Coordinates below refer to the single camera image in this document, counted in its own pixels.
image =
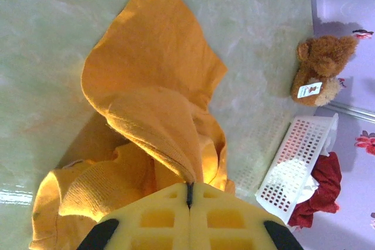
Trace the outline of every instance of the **marble floor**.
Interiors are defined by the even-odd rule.
[[[310,0],[184,0],[229,72],[210,109],[229,143],[237,196],[254,201],[297,113],[288,96],[295,47],[312,35]],[[127,0],[0,0],[0,232],[26,249],[35,191],[61,159],[94,150],[80,88],[85,57]]]

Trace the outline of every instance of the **white tag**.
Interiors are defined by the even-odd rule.
[[[303,97],[319,94],[322,88],[322,84],[322,82],[317,82],[310,85],[301,86],[298,90],[297,98],[300,99]]]

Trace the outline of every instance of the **black plastic part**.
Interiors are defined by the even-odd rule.
[[[265,221],[263,224],[277,250],[304,250],[287,227],[273,221]]]
[[[116,219],[97,224],[78,246],[77,250],[104,250],[120,222]]]
[[[187,183],[186,185],[187,185],[186,204],[190,209],[192,204],[193,204],[193,186],[194,186],[194,183],[191,183],[191,184]]]

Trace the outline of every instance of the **yellow towel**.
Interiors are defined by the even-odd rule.
[[[131,143],[112,160],[103,155],[46,176],[30,248],[75,249],[102,216],[177,182],[233,193],[226,139],[208,112],[225,72],[182,0],[130,0],[88,56],[82,88]]]

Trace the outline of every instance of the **yellow plastic object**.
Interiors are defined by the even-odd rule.
[[[187,190],[185,184],[174,184],[112,212],[97,225],[102,225],[101,229],[91,231],[85,239],[88,244],[82,244],[79,249],[301,249],[283,247],[283,239],[290,233],[274,215],[203,183],[194,184],[189,209]],[[103,227],[112,222],[115,225],[111,230]],[[274,230],[277,240],[282,241],[281,248],[275,245],[275,238],[271,238],[265,222],[288,232]]]

